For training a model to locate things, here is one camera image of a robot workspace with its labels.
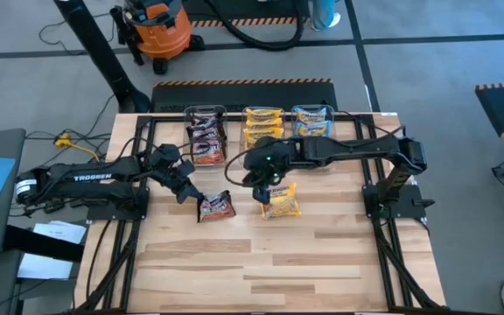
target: wooden table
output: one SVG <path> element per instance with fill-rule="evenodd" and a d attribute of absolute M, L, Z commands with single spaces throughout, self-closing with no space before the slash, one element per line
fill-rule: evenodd
<path fill-rule="evenodd" d="M 136 120 L 137 115 L 116 116 L 108 159 L 116 158 L 133 137 Z M 374 114 L 374 120 L 386 130 L 399 125 L 395 114 Z M 232 157 L 239 150 L 241 125 L 228 124 Z M 355 138 L 351 122 L 335 125 L 338 139 Z M 155 144 L 180 145 L 182 135 L 183 123 L 160 122 Z M 389 172 L 390 164 L 384 165 Z M 229 172 L 237 180 L 244 174 L 239 163 Z M 284 181 L 297 183 L 302 215 L 274 220 L 263 220 L 251 189 L 229 184 L 220 169 L 201 168 L 191 178 L 204 193 L 229 189 L 237 215 L 198 224 L 194 199 L 179 205 L 167 189 L 150 180 L 150 206 L 137 244 L 129 312 L 387 310 L 373 229 L 361 197 L 360 161 L 288 174 Z M 429 296 L 444 304 L 427 232 L 411 219 L 396 222 L 406 266 Z M 75 288 L 78 305 L 85 300 L 88 268 L 103 226 L 104 222 L 96 222 L 88 230 Z M 108 270 L 115 233 L 113 222 L 96 257 L 91 291 Z M 400 305 L 396 271 L 390 268 Z M 122 280 L 121 271 L 112 305 L 119 304 Z"/>

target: black metal frame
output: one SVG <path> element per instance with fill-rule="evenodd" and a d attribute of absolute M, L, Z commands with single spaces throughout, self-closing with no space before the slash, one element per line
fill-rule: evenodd
<path fill-rule="evenodd" d="M 231 115 L 227 117 L 227 120 L 230 122 L 239 122 L 242 118 L 239 115 Z M 365 115 L 336 115 L 334 118 L 335 121 L 340 121 L 340 122 L 352 122 L 354 127 L 355 127 L 355 133 L 356 133 L 356 138 L 357 140 L 363 139 L 363 128 L 361 124 L 361 120 L 365 123 L 367 123 L 367 129 L 368 129 L 368 135 L 370 138 L 376 138 L 376 130 L 374 127 L 374 117 L 371 114 L 365 114 Z M 147 139 L 154 139 L 155 138 L 155 132 L 156 132 L 156 124 L 161 123 L 161 122 L 183 122 L 184 117 L 181 116 L 167 116 L 167 117 L 158 117 L 158 116 L 139 116 L 137 118 L 137 125 L 136 125 L 136 134 L 135 137 L 141 137 L 143 134 L 143 129 L 144 127 L 148 126 L 149 127 L 149 132 L 147 135 Z M 134 142 L 134 146 L 132 149 L 132 153 L 135 153 L 137 151 L 137 148 L 140 145 L 140 141 L 136 140 Z M 152 142 L 148 142 L 146 146 L 147 150 L 152 149 Z M 363 177 L 365 179 L 365 186 L 371 186 L 373 184 L 373 180 L 371 178 L 371 169 L 369 166 L 369 161 L 366 159 L 363 159 L 360 161 L 361 162 L 361 167 L 363 171 Z M 376 159 L 375 161 L 375 167 L 376 167 L 376 172 L 379 180 L 382 180 L 385 178 L 385 173 L 384 173 L 384 166 L 382 164 L 381 159 Z M 142 180 L 141 186 L 146 187 L 146 180 Z M 380 220 L 376 218 L 371 218 L 368 216 L 368 219 L 371 220 L 373 224 L 373 232 L 374 232 L 374 238 L 376 242 L 376 248 L 377 248 L 377 255 L 379 258 L 379 264 L 381 268 L 381 276 L 382 276 L 382 284 L 384 286 L 384 293 L 386 296 L 386 301 L 387 301 L 387 307 L 388 307 L 388 312 L 400 312 L 403 314 L 437 314 L 437 315 L 469 315 L 469 314 L 479 314 L 476 312 L 463 312 L 463 311 L 451 311 L 447 308 L 440 308 L 436 304 L 429 304 L 424 306 L 423 308 L 416 308 L 413 307 L 413 301 L 412 301 L 412 296 L 411 296 L 411 291 L 410 291 L 410 286 L 413 288 L 414 286 L 417 287 L 417 283 L 415 283 L 415 280 L 411 277 L 409 272 L 405 269 L 398 269 L 398 266 L 403 267 L 403 255 L 402 255 L 402 248 L 400 245 L 400 240 L 398 237 L 398 231 L 396 227 L 396 220 L 394 217 L 388 218 L 388 232 L 389 232 L 389 239 L 391 243 L 391 247 L 388 244 L 382 244 L 383 242 L 387 242 L 386 239 L 384 238 L 384 233 L 382 231 L 382 225 L 380 223 Z M 114 313 L 127 313 L 127 307 L 128 307 L 128 302 L 130 298 L 130 287 L 131 287 L 131 278 L 133 276 L 133 269 L 134 269 L 134 263 L 135 263 L 135 256 L 136 256 L 136 245 L 137 245 L 137 237 L 139 234 L 139 228 L 141 225 L 140 220 L 135 220 L 132 223 L 132 231 L 130 237 L 135 236 L 135 239 L 133 242 L 135 244 L 132 244 L 133 250 L 129 253 L 129 256 L 126 260 L 126 269 L 124 273 L 124 279 L 122 283 L 122 295 L 121 295 L 121 300 L 120 300 L 120 308 L 111 308 L 111 301 L 112 301 L 112 292 L 114 291 L 114 282 L 108 287 L 108 290 L 105 293 L 105 298 L 104 302 L 102 304 L 102 309 L 100 311 L 95 311 L 95 312 L 103 312 L 108 309 L 108 311 L 114 311 Z M 120 257 L 120 248 L 122 247 L 123 243 L 123 234 L 125 232 L 125 227 L 126 227 L 126 221 L 121 220 L 118 222 L 118 227 L 116 230 L 116 235 L 115 235 L 115 241 L 114 241 L 114 247 L 113 247 L 113 255 L 112 255 L 112 262 L 117 263 L 117 259 Z M 389 270 L 389 264 L 388 261 L 393 263 L 393 265 L 396 266 L 398 269 L 398 275 L 400 278 L 400 285 L 401 285 L 401 290 L 402 290 L 402 300 L 403 300 L 403 306 L 397 306 L 396 305 L 396 300 L 394 296 L 394 289 L 392 286 L 392 281 L 390 277 L 390 270 Z M 303 315 L 305 314 L 354 314 L 358 312 L 307 312 L 307 313 L 301 313 Z M 238 313 L 231 313 L 231 314 L 250 314 L 249 312 L 238 312 Z M 278 312 L 263 312 L 262 314 L 279 314 Z"/>

